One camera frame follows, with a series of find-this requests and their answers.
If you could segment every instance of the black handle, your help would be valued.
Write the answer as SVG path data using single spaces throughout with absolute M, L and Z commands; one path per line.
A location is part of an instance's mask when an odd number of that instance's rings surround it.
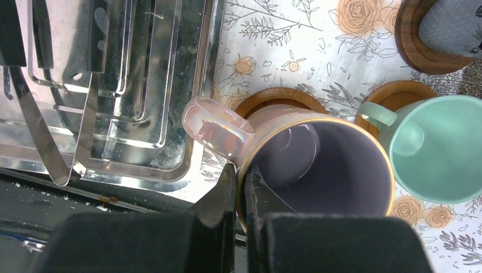
M 90 0 L 89 58 L 87 71 L 103 73 L 109 33 L 109 5 L 105 0 Z
M 52 33 L 45 0 L 32 1 L 32 17 L 34 27 L 35 51 L 37 64 L 41 69 L 53 68 Z
M 0 65 L 27 66 L 15 0 L 0 1 Z

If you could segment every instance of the tablecloth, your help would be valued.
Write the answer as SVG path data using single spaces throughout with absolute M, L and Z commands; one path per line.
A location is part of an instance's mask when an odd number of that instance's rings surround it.
M 314 96 L 330 115 L 353 122 L 374 89 L 396 80 L 422 82 L 439 96 L 480 98 L 481 60 L 446 75 L 427 75 L 403 61 L 393 34 L 400 3 L 227 0 L 214 99 L 234 109 L 257 91 L 296 88 Z M 216 183 L 224 163 L 205 151 L 201 176 L 206 185 Z M 412 226 L 435 272 L 481 272 L 482 196 L 434 204 L 397 184 L 390 215 Z

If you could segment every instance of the mug handle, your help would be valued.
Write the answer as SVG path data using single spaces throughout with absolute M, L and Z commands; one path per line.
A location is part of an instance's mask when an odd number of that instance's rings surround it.
M 373 102 L 364 102 L 358 109 L 358 114 L 362 119 L 375 125 L 378 129 L 386 125 L 390 127 L 397 120 L 397 114 L 388 110 L 387 108 L 374 104 Z
M 254 138 L 254 129 L 246 119 L 207 97 L 195 96 L 188 102 L 182 126 L 194 140 L 237 166 Z

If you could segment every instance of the coaster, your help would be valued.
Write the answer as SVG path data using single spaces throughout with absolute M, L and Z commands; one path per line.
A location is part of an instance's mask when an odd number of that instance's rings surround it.
M 418 27 L 436 1 L 404 0 L 395 24 L 395 38 L 400 54 L 411 67 L 423 73 L 439 75 L 462 69 L 475 58 L 439 53 L 420 40 Z
M 328 114 L 323 105 L 314 97 L 303 91 L 284 87 L 269 88 L 256 92 L 241 102 L 234 112 L 243 118 L 248 118 L 259 109 L 274 104 L 287 104 Z
M 394 81 L 375 89 L 366 101 L 379 104 L 391 111 L 396 111 L 416 101 L 426 100 L 436 96 L 436 92 L 421 82 Z M 378 139 L 378 128 L 365 119 L 362 119 L 361 116 L 356 116 L 355 124 Z

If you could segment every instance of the mug rim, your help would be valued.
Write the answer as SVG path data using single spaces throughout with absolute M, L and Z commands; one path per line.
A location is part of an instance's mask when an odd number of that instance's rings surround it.
M 392 162 L 389 159 L 387 152 L 385 151 L 385 149 L 382 147 L 380 142 L 374 136 L 372 136 L 369 132 L 362 129 L 360 126 L 358 126 L 358 125 L 356 125 L 352 122 L 345 121 L 345 120 L 340 119 L 340 118 L 335 118 L 335 117 L 331 117 L 331 116 L 328 116 L 328 115 L 324 115 L 323 117 L 309 118 L 309 119 L 304 119 L 302 121 L 292 122 L 292 123 L 289 123 L 289 124 L 279 128 L 279 129 L 273 131 L 266 138 L 261 140 L 261 142 L 256 146 L 256 148 L 254 148 L 252 150 L 252 152 L 251 152 L 250 156 L 247 158 L 247 160 L 241 166 L 238 167 L 238 172 L 236 174 L 236 179 L 238 181 L 237 189 L 236 189 L 236 212 L 238 214 L 239 223 L 241 224 L 241 227 L 243 228 L 244 232 L 247 231 L 246 207 L 243 206 L 243 204 L 244 204 L 243 200 L 245 198 L 245 196 L 244 196 L 244 177 L 246 176 L 246 172 L 248 171 L 248 167 L 251 165 L 252 161 L 254 160 L 254 157 L 261 150 L 261 148 L 268 141 L 270 141 L 275 135 L 277 135 L 278 133 L 280 133 L 280 132 L 282 132 L 282 131 L 290 128 L 290 127 L 301 125 L 301 124 L 306 124 L 306 123 L 309 123 L 309 122 L 334 122 L 334 123 L 346 125 L 348 127 L 351 127 L 353 129 L 355 129 L 356 131 L 362 133 L 363 135 L 365 135 L 378 148 L 379 152 L 381 153 L 382 157 L 385 159 L 385 162 L 387 163 L 388 173 L 390 175 L 390 186 L 391 186 L 390 187 L 391 188 L 390 199 L 389 199 L 389 204 L 387 206 L 387 210 L 385 211 L 385 216 L 389 216 L 390 211 L 392 210 L 394 199 L 395 199 L 395 174 L 394 174 Z
M 464 197 L 464 198 L 459 198 L 459 199 L 452 199 L 452 200 L 447 200 L 447 199 L 441 199 L 441 198 L 429 198 L 425 197 L 423 194 L 418 193 L 417 191 L 414 191 L 413 188 L 407 183 L 403 182 L 402 178 L 400 178 L 400 175 L 398 175 L 397 168 L 395 167 L 395 163 L 393 162 L 393 145 L 394 145 L 394 140 L 395 136 L 400 133 L 400 130 L 403 126 L 405 126 L 408 123 L 408 120 L 410 120 L 417 112 L 419 112 L 421 109 L 435 104 L 439 101 L 444 101 L 444 100 L 461 100 L 461 101 L 472 101 L 475 102 L 476 104 L 479 104 L 482 107 L 482 100 L 473 96 L 467 96 L 467 95 L 451 95 L 451 96 L 441 96 L 441 97 L 434 97 L 434 98 L 429 98 L 428 100 L 424 101 L 420 105 L 416 106 L 405 118 L 404 120 L 398 125 L 397 129 L 393 133 L 393 136 L 391 137 L 390 144 L 388 146 L 388 152 L 387 154 L 389 155 L 390 159 L 390 164 L 392 165 L 393 172 L 395 174 L 395 179 L 396 181 L 410 194 L 414 195 L 417 198 L 420 198 L 421 200 L 428 201 L 428 202 L 433 202 L 433 203 L 441 203 L 441 204 L 458 204 L 465 202 L 469 199 L 472 199 L 476 196 L 479 196 L 482 194 L 482 185 L 480 186 L 480 190 L 478 190 L 476 193 L 473 195 Z

